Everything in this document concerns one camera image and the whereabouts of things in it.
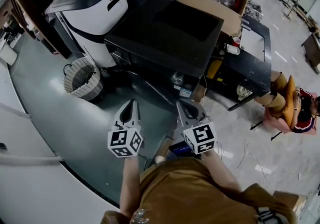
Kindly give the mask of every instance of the brown shirt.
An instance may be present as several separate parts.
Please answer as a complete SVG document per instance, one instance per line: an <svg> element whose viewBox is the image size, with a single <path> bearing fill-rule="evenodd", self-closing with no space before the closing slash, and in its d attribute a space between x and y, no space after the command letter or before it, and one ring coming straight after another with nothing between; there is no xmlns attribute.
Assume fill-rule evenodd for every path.
<svg viewBox="0 0 320 224"><path fill-rule="evenodd" d="M152 166L141 176L140 208L131 220L140 223L257 223L258 207L280 213L296 223L294 213L258 184L241 194L226 191L212 180L204 163L179 158ZM102 224L129 223L122 214L107 211Z"/></svg>

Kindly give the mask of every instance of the white printer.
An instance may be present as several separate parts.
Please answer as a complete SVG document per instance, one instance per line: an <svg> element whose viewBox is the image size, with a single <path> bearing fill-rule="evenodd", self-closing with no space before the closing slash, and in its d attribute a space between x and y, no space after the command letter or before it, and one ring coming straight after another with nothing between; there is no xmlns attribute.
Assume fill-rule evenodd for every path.
<svg viewBox="0 0 320 224"><path fill-rule="evenodd" d="M104 39L127 8L127 0L54 0L45 13L55 15L83 52L107 68L116 63Z"/></svg>

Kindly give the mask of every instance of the person's hand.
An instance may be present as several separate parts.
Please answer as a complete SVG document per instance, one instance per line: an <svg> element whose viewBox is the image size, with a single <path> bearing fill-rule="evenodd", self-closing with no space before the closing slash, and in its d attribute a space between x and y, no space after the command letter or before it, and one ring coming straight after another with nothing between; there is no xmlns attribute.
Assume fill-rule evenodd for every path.
<svg viewBox="0 0 320 224"><path fill-rule="evenodd" d="M294 108L300 108L301 106L301 97L300 97L300 91L296 90L294 93L293 93L293 106Z"/></svg>

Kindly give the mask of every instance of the pink chair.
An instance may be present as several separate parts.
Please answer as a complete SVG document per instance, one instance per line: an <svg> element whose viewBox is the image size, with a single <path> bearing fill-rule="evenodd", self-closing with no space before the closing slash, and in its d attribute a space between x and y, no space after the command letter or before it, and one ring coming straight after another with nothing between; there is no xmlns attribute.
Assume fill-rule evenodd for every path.
<svg viewBox="0 0 320 224"><path fill-rule="evenodd" d="M317 97L317 94L316 93L311 93L311 95L313 96L313 98L316 98ZM281 133L284 133L284 134L286 134L286 133L288 133L288 132L292 132L292 130L290 129L290 127L287 125L287 123L286 123L286 121L284 120L284 119L282 119L282 118L275 118L275 117L273 117L271 114L270 114L270 112L269 112L269 109L267 108L267 107L265 107L265 113L264 113L264 116L263 116L263 121L261 121L261 122L259 122L259 123L257 123L255 126L253 126L253 127L251 127L251 129L250 130L253 130L254 128L256 128L257 126L259 126L260 124L262 124L263 122L266 124L266 125L268 125L268 126L270 126L270 127L272 127L272 128L275 128L275 129L277 129L277 130L279 130L280 132L277 134L277 135L275 135L275 136L273 136L272 138L271 138L271 141L273 140L273 139L275 139L276 137L278 137ZM309 131L307 131L307 132L305 132L304 134L310 134L310 135L316 135L316 131L317 131L317 126L316 126L316 121L317 120L317 118L315 118L315 123L314 123L314 126L311 128L311 130L309 130Z"/></svg>

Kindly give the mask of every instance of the red cup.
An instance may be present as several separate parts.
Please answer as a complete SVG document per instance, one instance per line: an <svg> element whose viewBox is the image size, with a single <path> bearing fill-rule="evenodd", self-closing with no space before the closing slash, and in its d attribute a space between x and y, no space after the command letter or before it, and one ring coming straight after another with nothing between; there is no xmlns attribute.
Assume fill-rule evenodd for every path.
<svg viewBox="0 0 320 224"><path fill-rule="evenodd" d="M232 41L232 46L239 47L241 40L238 37L234 37Z"/></svg>

